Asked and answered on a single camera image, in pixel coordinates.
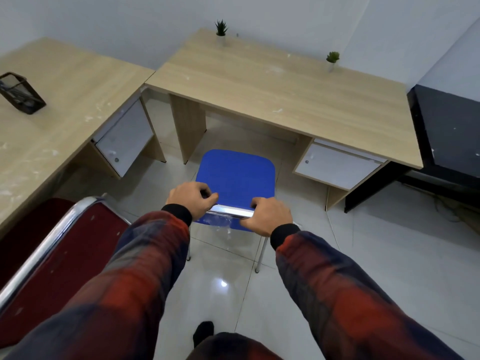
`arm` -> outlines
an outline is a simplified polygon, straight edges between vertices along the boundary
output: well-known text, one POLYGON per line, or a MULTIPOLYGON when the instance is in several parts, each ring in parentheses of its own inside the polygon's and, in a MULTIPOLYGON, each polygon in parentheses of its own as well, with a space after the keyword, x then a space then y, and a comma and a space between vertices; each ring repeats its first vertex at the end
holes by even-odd
POLYGON ((218 199, 203 199, 205 186, 173 189, 162 211, 132 224, 103 272, 7 359, 152 359, 165 300, 185 266, 188 227, 218 199))
POLYGON ((274 198, 253 203, 253 218, 243 225, 270 236, 283 283, 325 358, 461 358, 407 316, 354 260, 300 231, 284 204, 274 198))

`black mesh pen holder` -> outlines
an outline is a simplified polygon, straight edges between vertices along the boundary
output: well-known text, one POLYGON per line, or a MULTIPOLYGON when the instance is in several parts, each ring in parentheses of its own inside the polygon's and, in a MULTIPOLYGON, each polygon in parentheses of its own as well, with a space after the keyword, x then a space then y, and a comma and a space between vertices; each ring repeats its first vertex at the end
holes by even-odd
POLYGON ((27 82, 27 78, 12 72, 0 76, 0 94, 17 110, 29 115, 47 105, 27 82))

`red upholstered seat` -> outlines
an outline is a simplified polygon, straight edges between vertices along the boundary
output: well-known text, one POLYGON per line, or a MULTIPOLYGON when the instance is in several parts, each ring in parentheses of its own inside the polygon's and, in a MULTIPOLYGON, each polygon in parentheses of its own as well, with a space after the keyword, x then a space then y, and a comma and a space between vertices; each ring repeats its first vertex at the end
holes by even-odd
MULTIPOLYGON (((2 287, 72 205, 63 199, 50 199, 0 241, 2 287)), ((127 227, 101 203, 88 208, 0 314, 0 349, 18 343, 59 312, 89 279, 100 273, 127 227)))

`succulent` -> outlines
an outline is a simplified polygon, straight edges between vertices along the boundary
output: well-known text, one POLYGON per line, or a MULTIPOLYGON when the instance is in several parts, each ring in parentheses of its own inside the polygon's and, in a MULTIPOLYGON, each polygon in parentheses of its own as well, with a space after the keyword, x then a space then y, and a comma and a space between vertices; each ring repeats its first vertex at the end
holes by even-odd
POLYGON ((339 52, 330 52, 327 56, 327 61, 330 63, 336 63, 340 59, 339 52))
POLYGON ((218 36, 225 36, 225 32, 228 30, 227 23, 223 21, 217 20, 215 23, 216 26, 216 34, 218 36))

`foot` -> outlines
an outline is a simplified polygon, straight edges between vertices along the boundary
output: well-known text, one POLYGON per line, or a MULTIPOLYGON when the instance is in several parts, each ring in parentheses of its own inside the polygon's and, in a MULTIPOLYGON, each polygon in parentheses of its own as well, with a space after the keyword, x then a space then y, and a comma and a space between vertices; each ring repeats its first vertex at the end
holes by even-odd
POLYGON ((197 330, 193 334, 193 348, 197 347, 209 336, 213 336, 213 322, 203 321, 198 325, 197 330))

